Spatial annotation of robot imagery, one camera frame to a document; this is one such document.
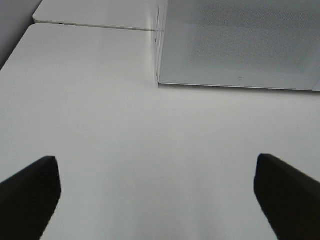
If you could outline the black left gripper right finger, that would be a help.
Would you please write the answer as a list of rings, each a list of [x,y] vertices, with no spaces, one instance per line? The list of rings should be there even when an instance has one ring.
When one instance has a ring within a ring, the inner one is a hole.
[[[320,238],[320,183],[271,154],[257,158],[254,194],[279,240]]]

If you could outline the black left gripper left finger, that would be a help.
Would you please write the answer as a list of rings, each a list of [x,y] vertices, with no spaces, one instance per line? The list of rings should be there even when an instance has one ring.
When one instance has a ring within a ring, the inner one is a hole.
[[[0,238],[39,240],[61,197],[55,156],[45,156],[0,184]]]

